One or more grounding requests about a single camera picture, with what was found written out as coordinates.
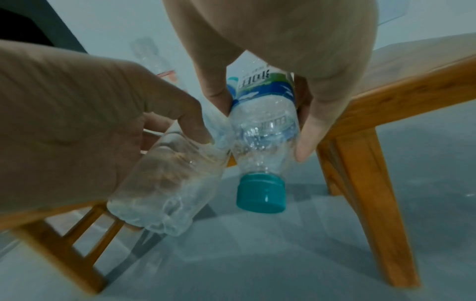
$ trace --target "bottle with red label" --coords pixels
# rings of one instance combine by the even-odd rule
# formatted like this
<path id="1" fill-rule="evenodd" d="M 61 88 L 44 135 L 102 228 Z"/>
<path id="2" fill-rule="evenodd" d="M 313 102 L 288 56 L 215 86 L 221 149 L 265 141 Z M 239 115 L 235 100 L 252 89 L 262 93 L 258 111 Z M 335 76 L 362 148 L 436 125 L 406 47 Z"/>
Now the bottle with red label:
<path id="1" fill-rule="evenodd" d="M 136 39 L 130 43 L 130 48 L 141 65 L 161 79 L 185 91 L 185 86 L 179 80 L 177 73 L 169 62 L 159 55 L 159 48 L 150 37 Z"/>

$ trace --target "wooden seat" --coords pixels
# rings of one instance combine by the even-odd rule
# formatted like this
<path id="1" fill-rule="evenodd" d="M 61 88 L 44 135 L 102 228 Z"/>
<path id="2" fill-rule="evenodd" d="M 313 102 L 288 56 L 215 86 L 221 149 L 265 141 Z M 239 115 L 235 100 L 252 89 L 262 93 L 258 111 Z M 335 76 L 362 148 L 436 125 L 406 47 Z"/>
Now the wooden seat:
<path id="1" fill-rule="evenodd" d="M 392 286 L 417 287 L 420 281 L 375 127 L 473 99 L 476 34 L 383 47 L 374 51 L 358 93 L 317 148 L 330 193 L 343 194 L 355 210 Z M 232 158 L 229 166 L 235 164 Z M 64 236 L 44 220 L 84 207 L 92 209 Z M 0 230 L 12 229 L 85 291 L 98 293 L 106 281 L 94 263 L 124 222 L 113 217 L 85 257 L 73 244 L 102 214 L 109 214 L 103 200 L 39 209 L 0 216 Z"/>

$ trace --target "person's right hand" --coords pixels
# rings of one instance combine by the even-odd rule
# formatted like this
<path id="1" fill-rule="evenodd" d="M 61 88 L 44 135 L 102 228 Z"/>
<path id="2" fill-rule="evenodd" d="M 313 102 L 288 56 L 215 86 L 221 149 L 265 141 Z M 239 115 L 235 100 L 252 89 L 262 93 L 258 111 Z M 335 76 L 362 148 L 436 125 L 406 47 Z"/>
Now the person's right hand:
<path id="1" fill-rule="evenodd" d="M 297 75 L 297 89 L 311 96 L 297 99 L 303 124 L 298 161 L 316 149 L 349 103 L 377 27 L 375 0 L 164 0 L 164 5 L 204 95 L 223 113 L 232 102 L 226 67 L 244 50 Z"/>

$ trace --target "bottle with teal cap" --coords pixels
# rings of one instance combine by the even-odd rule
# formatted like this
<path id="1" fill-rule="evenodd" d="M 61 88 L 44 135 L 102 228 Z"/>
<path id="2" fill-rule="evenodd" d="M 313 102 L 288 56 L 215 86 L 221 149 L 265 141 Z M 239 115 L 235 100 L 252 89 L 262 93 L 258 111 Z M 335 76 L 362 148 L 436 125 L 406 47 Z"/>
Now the bottle with teal cap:
<path id="1" fill-rule="evenodd" d="M 242 173 L 237 206 L 258 213 L 286 208 L 283 172 L 299 136 L 292 76 L 256 58 L 238 79 L 230 113 L 232 153 Z"/>

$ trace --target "person's left hand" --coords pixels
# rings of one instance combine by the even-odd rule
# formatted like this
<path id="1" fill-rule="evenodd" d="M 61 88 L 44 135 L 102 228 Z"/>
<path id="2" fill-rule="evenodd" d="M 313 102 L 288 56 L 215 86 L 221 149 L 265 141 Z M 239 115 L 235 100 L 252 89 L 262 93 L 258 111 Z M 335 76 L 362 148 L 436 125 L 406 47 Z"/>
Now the person's left hand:
<path id="1" fill-rule="evenodd" d="M 0 211 L 107 198 L 172 120 L 211 141 L 200 103 L 138 64 L 0 41 Z"/>

